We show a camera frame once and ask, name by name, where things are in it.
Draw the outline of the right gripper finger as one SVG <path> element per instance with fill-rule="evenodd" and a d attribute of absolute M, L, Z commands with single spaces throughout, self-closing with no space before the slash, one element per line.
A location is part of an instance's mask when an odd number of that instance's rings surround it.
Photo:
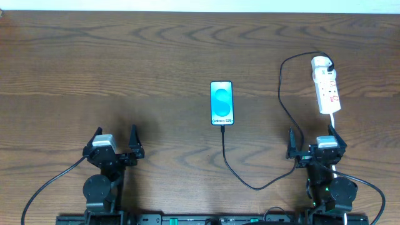
<path fill-rule="evenodd" d="M 328 126 L 328 133 L 329 136 L 331 136 L 331 141 L 328 144 L 328 148 L 340 148 L 340 149 L 347 148 L 347 144 L 344 142 L 344 140 L 336 132 L 336 130 L 333 128 L 331 124 Z"/>
<path fill-rule="evenodd" d="M 292 128 L 289 129 L 289 140 L 287 144 L 286 159 L 294 159 L 297 156 L 298 149 L 296 146 L 296 138 Z"/>

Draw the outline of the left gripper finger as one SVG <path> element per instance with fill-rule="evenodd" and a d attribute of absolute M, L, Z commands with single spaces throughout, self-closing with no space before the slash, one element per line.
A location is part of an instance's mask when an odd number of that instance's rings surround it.
<path fill-rule="evenodd" d="M 98 127 L 92 137 L 94 139 L 97 135 L 101 135 L 103 133 L 103 129 L 101 127 Z"/>
<path fill-rule="evenodd" d="M 129 148 L 131 151 L 134 153 L 136 159 L 142 159 L 144 158 L 145 152 L 143 145 L 140 142 L 138 132 L 137 132 L 137 126 L 132 125 L 131 126 L 131 134 L 129 137 L 129 143 L 128 143 Z"/>

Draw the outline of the blue screen Galaxy smartphone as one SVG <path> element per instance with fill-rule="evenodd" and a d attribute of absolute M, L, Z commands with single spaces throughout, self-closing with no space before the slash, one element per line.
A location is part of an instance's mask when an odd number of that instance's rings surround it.
<path fill-rule="evenodd" d="M 210 83 L 211 124 L 227 126 L 234 124 L 233 83 L 212 81 Z"/>

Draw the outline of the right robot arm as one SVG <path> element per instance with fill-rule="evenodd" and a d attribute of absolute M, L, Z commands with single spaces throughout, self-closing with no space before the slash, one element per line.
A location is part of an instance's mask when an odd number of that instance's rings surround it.
<path fill-rule="evenodd" d="M 313 203 L 312 208 L 299 214 L 299 222 L 303 224 L 346 224 L 346 213 L 352 211 L 358 191 L 357 184 L 333 171 L 347 144 L 331 125 L 328 133 L 318 137 L 308 151 L 300 151 L 293 130 L 289 130 L 286 157 L 294 159 L 297 168 L 306 169 L 306 192 Z"/>

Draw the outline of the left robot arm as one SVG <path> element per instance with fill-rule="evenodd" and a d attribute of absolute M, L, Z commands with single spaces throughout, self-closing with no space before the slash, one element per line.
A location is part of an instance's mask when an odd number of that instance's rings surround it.
<path fill-rule="evenodd" d="M 82 155 L 100 169 L 99 174 L 86 180 L 82 189 L 86 198 L 85 224 L 136 224 L 136 218 L 121 209 L 125 170 L 144 158 L 143 145 L 134 124 L 128 147 L 130 152 L 117 153 L 113 135 L 103 134 L 99 127 L 83 148 Z"/>

